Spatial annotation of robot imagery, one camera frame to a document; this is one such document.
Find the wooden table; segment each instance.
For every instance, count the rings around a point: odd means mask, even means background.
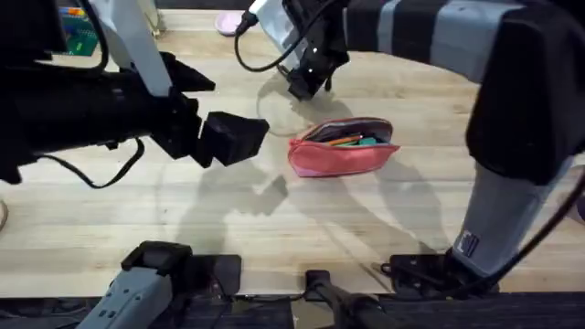
[[[204,170],[190,159],[172,161],[145,139],[144,159],[102,191],[49,161],[22,168],[23,185],[0,186],[11,210],[0,233],[0,297],[101,295],[120,261],[146,239],[186,243],[201,254],[238,253],[242,293],[299,292],[309,269],[331,271],[352,292],[388,292],[389,280],[372,263],[450,247],[473,185],[463,135],[476,86],[441,69],[356,53],[335,74],[334,92],[299,103],[275,70],[252,74],[238,65],[233,39],[214,31],[217,13],[165,11],[174,31],[158,45],[218,84],[215,92],[190,95],[199,99],[201,115],[228,111],[270,123],[260,154]],[[277,55],[258,28],[241,48],[253,65]],[[290,137],[325,120],[365,115],[391,120],[393,141],[402,145],[383,169],[343,178],[296,176],[286,157]],[[134,147],[59,155],[104,182]],[[539,225],[575,177],[553,193]],[[585,227],[566,220],[503,280],[503,289],[585,290],[584,249]]]

